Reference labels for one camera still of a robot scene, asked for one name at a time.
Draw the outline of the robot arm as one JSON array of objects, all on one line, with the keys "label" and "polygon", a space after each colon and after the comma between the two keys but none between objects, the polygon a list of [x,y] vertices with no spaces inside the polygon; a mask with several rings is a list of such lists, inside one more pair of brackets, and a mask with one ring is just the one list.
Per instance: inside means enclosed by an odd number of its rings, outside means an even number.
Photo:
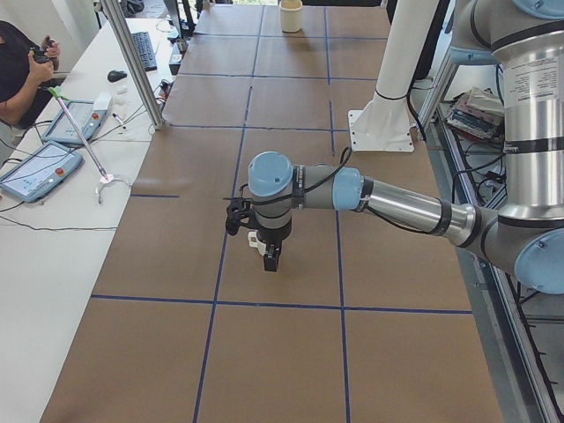
[{"label": "robot arm", "polygon": [[452,204],[350,167],[295,166],[264,152],[248,167],[249,222],[275,271],[295,208],[371,212],[447,238],[523,285],[563,291],[563,4],[459,1],[451,47],[488,52],[503,69],[507,199],[491,210]]}]

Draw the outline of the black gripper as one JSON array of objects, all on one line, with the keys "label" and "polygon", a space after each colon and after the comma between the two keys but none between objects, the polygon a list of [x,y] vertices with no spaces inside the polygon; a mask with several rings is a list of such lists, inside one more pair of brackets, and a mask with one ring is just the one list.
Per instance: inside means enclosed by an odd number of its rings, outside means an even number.
[{"label": "black gripper", "polygon": [[262,227],[257,230],[258,240],[265,245],[263,254],[263,269],[269,272],[278,271],[278,260],[282,242],[289,236],[289,229],[281,227],[270,229]]}]

